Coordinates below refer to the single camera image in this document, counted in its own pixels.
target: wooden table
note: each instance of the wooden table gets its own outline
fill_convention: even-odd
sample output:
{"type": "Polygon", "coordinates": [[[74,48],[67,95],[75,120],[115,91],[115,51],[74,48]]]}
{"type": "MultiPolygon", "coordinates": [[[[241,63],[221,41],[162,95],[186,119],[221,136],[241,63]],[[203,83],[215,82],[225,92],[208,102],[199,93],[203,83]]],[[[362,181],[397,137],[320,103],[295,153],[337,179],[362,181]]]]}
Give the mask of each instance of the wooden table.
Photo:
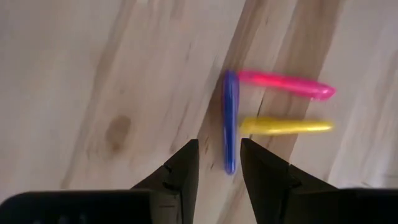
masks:
{"type": "Polygon", "coordinates": [[[195,223],[255,223],[239,165],[223,171],[226,68],[337,89],[310,103],[241,85],[240,119],[336,125],[241,137],[339,187],[397,187],[397,10],[394,0],[0,1],[0,200],[126,189],[198,138],[195,223]]]}

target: black plastic part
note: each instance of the black plastic part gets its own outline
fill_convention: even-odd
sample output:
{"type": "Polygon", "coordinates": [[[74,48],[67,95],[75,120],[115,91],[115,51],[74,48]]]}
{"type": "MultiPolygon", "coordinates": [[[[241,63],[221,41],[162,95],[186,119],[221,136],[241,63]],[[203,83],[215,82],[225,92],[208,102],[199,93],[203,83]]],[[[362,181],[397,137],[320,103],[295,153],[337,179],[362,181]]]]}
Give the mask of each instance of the black plastic part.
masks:
{"type": "Polygon", "coordinates": [[[397,190],[339,190],[250,139],[241,163],[257,223],[398,223],[397,190]]]}
{"type": "Polygon", "coordinates": [[[0,206],[0,223],[192,223],[198,141],[191,140],[131,190],[29,192],[0,206]]]}

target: wood knot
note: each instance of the wood knot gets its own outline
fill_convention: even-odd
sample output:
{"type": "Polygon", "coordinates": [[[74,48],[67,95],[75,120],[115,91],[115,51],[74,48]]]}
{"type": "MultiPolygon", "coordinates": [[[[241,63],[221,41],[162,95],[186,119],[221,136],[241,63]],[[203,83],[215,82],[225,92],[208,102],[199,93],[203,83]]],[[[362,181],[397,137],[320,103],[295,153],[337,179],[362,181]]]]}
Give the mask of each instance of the wood knot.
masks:
{"type": "Polygon", "coordinates": [[[110,122],[105,133],[105,140],[112,153],[121,151],[130,127],[131,119],[124,115],[119,115],[110,122]]]}

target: light wood plank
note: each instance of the light wood plank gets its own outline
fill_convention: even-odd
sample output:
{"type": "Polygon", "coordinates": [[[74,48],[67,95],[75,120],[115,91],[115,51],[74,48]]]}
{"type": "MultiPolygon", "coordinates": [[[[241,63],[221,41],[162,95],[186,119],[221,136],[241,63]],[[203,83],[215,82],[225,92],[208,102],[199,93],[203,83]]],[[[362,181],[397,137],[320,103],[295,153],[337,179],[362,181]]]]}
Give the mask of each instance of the light wood plank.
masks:
{"type": "MultiPolygon", "coordinates": [[[[297,1],[273,71],[316,80],[329,50],[335,24],[344,1],[297,1]]],[[[309,100],[287,91],[267,90],[260,115],[303,119],[309,100]]],[[[279,157],[289,160],[297,135],[253,136],[279,157]]]]}
{"type": "MultiPolygon", "coordinates": [[[[295,7],[295,0],[246,1],[224,68],[271,70],[282,46],[295,7]]],[[[241,85],[239,118],[255,116],[263,88],[241,85]]],[[[195,217],[201,223],[255,223],[237,152],[237,172],[223,169],[221,85],[216,87],[199,134],[201,145],[200,184],[195,217]]],[[[239,135],[238,139],[249,136],[239,135]]]]}
{"type": "Polygon", "coordinates": [[[0,201],[60,188],[120,4],[0,2],[0,201]]]}
{"type": "Polygon", "coordinates": [[[128,188],[196,138],[244,1],[148,1],[90,101],[65,189],[128,188]]]}
{"type": "Polygon", "coordinates": [[[319,78],[337,94],[307,111],[336,128],[295,144],[291,161],[336,186],[397,187],[397,9],[388,0],[347,3],[319,78]]]}

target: yellow plastic rod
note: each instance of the yellow plastic rod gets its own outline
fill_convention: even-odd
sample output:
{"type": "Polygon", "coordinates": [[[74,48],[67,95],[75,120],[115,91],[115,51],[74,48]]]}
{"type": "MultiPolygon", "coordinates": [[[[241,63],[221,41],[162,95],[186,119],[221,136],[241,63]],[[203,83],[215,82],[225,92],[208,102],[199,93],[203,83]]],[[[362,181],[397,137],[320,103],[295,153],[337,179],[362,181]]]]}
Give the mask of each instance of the yellow plastic rod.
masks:
{"type": "Polygon", "coordinates": [[[333,123],[328,121],[282,120],[271,117],[245,118],[240,131],[243,134],[297,134],[329,131],[333,123]]]}

